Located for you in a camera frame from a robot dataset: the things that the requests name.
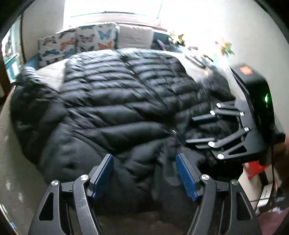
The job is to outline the grey quilted star mattress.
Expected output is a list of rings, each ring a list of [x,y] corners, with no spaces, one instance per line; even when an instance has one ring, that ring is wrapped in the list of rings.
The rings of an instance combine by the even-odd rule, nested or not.
[[[69,59],[47,66],[45,75],[41,75],[39,70],[35,71],[40,78],[57,89],[63,81],[65,64]],[[200,81],[213,72],[203,75],[196,66],[186,65],[181,61],[180,63],[195,81]],[[33,214],[50,182],[45,181],[38,167],[23,154],[11,120],[10,103],[15,87],[8,97],[2,113],[2,116],[6,117],[6,121],[1,122],[3,135],[1,137],[1,195],[6,198],[6,208],[16,220],[16,224],[27,231]],[[196,210],[195,203],[192,211],[179,209],[173,213],[153,210],[138,213],[100,214],[96,209],[96,202],[93,203],[93,208],[100,218],[101,226],[108,234],[182,234],[188,229]]]

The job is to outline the blue bench cushion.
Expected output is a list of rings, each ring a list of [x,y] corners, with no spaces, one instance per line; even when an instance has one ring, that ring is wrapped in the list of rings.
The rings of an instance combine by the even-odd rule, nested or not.
[[[26,63],[24,64],[24,67],[32,67],[38,70],[39,69],[38,55],[36,54],[32,56],[29,60],[27,60]]]

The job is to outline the plush toys on bench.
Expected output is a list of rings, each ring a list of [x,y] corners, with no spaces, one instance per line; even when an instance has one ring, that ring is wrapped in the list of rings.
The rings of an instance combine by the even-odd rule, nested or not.
[[[169,34],[169,43],[175,46],[185,46],[185,41],[183,39],[184,34],[176,35],[173,31]]]

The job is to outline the left butterfly pillow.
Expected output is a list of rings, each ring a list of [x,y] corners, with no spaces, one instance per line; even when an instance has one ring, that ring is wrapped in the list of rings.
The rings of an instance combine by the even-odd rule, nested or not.
[[[70,28],[38,39],[39,68],[61,61],[75,54],[75,39],[75,28]]]

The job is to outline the black puffer jacket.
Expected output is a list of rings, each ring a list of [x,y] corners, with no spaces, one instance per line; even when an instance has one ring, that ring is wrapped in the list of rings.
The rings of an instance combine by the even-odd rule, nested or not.
[[[200,81],[180,61],[150,50],[83,52],[65,64],[59,88],[24,68],[10,111],[24,156],[47,183],[73,181],[114,157],[113,174],[96,202],[100,214],[192,211],[175,168],[183,153],[218,181],[238,179],[242,165],[193,150],[188,138],[227,137],[235,117],[193,127],[218,102],[233,101],[227,80],[213,71]]]

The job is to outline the right butterfly pillow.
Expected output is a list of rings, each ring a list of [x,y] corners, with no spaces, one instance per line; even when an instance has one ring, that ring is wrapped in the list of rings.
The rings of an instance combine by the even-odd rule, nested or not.
[[[115,48],[118,26],[102,23],[80,26],[76,29],[76,53]]]

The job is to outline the white plain pillow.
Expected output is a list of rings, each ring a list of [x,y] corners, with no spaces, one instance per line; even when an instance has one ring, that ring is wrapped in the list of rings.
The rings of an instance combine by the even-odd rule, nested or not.
[[[150,49],[154,31],[147,26],[119,24],[117,48]]]

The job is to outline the purple toy on bench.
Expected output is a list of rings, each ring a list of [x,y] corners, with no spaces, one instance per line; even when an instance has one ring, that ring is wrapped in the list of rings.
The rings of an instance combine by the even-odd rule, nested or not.
[[[166,50],[164,43],[160,39],[157,39],[156,43],[158,44],[160,50]]]

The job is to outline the colourful pinwheel toy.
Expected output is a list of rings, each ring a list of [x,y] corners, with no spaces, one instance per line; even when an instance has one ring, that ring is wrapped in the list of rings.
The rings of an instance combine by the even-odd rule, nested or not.
[[[232,44],[228,42],[217,42],[215,41],[215,45],[218,47],[222,55],[225,55],[226,57],[229,57],[229,55],[234,55],[234,52],[232,51]]]

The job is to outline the butterfly pillow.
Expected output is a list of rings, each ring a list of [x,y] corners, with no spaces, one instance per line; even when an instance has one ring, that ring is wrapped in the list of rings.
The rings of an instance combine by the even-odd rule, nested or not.
[[[76,29],[76,53],[115,48],[118,26],[102,23],[80,26]]]
[[[38,39],[39,68],[61,61],[75,54],[75,39],[75,28],[70,28]]]

